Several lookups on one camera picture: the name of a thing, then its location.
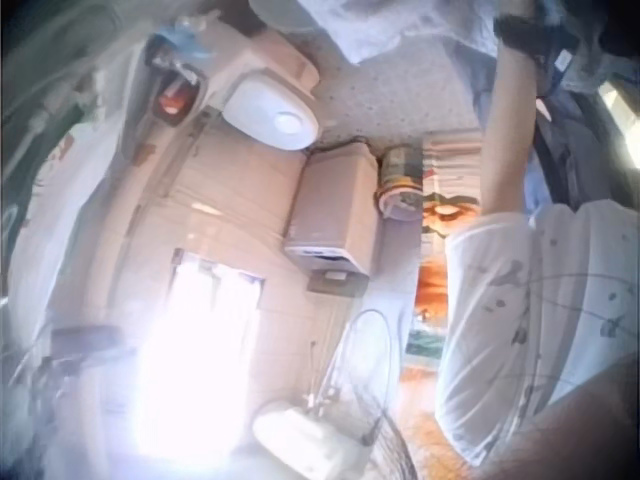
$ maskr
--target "toilet tank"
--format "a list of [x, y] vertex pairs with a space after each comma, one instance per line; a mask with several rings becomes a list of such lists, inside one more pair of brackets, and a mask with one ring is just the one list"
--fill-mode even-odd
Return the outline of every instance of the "toilet tank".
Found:
[[370, 276], [380, 216], [378, 165], [363, 143], [312, 155], [302, 173], [284, 250], [307, 270]]

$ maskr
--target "hose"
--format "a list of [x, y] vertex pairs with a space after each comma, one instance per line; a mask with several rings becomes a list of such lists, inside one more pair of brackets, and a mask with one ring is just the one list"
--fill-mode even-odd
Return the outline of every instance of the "hose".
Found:
[[[386, 411], [386, 409], [389, 406], [389, 391], [391, 390], [391, 382], [392, 382], [392, 363], [393, 363], [393, 345], [392, 345], [392, 339], [393, 339], [393, 334], [392, 334], [392, 329], [391, 329], [391, 325], [389, 324], [389, 320], [387, 319], [387, 317], [380, 311], [377, 310], [375, 308], [369, 308], [366, 310], [361, 311], [360, 313], [358, 313], [355, 317], [353, 317], [349, 323], [347, 324], [347, 327], [345, 329], [345, 333], [343, 334], [342, 339], [340, 340], [340, 343], [338, 344], [338, 347], [336, 348], [336, 351], [333, 354], [333, 358], [331, 360], [331, 363], [329, 365], [329, 368], [327, 370], [327, 373], [322, 381], [322, 384], [320, 385], [320, 388], [318, 390], [318, 396], [316, 398], [316, 405], [322, 405], [324, 397], [326, 395], [327, 390], [330, 388], [331, 386], [331, 382], [332, 382], [332, 377], [333, 374], [335, 372], [335, 368], [336, 365], [339, 364], [340, 360], [342, 359], [342, 356], [345, 354], [344, 352], [344, 343], [345, 340], [347, 338], [349, 338], [349, 335], [351, 334], [351, 330], [353, 329], [354, 325], [358, 322], [358, 320], [367, 314], [376, 314], [379, 317], [382, 318], [385, 327], [387, 329], [387, 334], [389, 337], [389, 361], [388, 361], [388, 369], [387, 369], [387, 387], [385, 389], [385, 396], [384, 396], [384, 401], [382, 404], [382, 411]], [[380, 417], [378, 419], [376, 419], [376, 421], [374, 422], [374, 426], [372, 428], [372, 432], [375, 431], [378, 428], [378, 425], [382, 419], [383, 415], [380, 415]]]

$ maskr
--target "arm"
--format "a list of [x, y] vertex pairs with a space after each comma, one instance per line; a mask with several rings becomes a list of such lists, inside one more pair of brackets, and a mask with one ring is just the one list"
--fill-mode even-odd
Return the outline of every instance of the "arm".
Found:
[[[501, 13], [532, 16], [534, 0], [502, 0]], [[481, 157], [480, 198], [485, 215], [523, 209], [524, 174], [536, 118], [536, 67], [500, 44], [489, 121]]]

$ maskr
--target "person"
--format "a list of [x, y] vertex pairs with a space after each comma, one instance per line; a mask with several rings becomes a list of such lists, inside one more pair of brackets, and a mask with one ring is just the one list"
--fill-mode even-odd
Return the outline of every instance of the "person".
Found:
[[[535, 2], [502, 0], [500, 8], [529, 19]], [[536, 87], [534, 61], [501, 42], [481, 212], [446, 240], [449, 325], [435, 416], [472, 466], [638, 353], [637, 212], [599, 200], [575, 212], [523, 213]]]

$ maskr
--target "hand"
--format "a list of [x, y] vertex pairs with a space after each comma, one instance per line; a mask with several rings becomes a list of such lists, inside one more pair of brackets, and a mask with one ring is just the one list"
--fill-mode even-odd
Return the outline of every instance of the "hand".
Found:
[[536, 0], [500, 0], [500, 15], [533, 18], [536, 12]]

